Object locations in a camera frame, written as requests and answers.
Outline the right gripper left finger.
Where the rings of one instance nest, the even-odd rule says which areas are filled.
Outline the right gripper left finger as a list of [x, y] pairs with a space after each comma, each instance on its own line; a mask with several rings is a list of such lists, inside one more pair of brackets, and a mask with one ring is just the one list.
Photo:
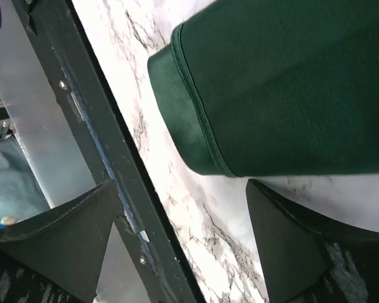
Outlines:
[[117, 206], [108, 180], [0, 228], [0, 302], [93, 302]]

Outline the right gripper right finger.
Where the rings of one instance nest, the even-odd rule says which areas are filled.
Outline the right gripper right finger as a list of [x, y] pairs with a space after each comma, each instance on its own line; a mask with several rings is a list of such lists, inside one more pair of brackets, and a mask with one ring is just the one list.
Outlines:
[[270, 302], [379, 302], [379, 232], [250, 179], [246, 199]]

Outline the dark green cloth napkin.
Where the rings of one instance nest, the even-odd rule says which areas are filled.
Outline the dark green cloth napkin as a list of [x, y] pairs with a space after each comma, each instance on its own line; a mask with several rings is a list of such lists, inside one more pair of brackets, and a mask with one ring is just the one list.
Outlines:
[[379, 1], [216, 1], [148, 74], [198, 174], [379, 174]]

